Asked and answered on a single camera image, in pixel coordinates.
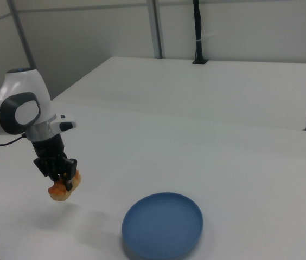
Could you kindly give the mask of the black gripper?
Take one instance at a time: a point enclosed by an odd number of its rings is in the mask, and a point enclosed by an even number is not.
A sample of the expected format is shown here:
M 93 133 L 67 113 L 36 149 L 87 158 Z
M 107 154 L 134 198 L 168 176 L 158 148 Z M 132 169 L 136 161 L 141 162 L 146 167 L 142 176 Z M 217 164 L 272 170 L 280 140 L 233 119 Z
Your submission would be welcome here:
M 60 134 L 44 141 L 32 142 L 37 158 L 34 164 L 45 177 L 52 181 L 61 178 L 66 191 L 70 191 L 75 185 L 77 175 L 77 160 L 66 158 L 64 144 Z

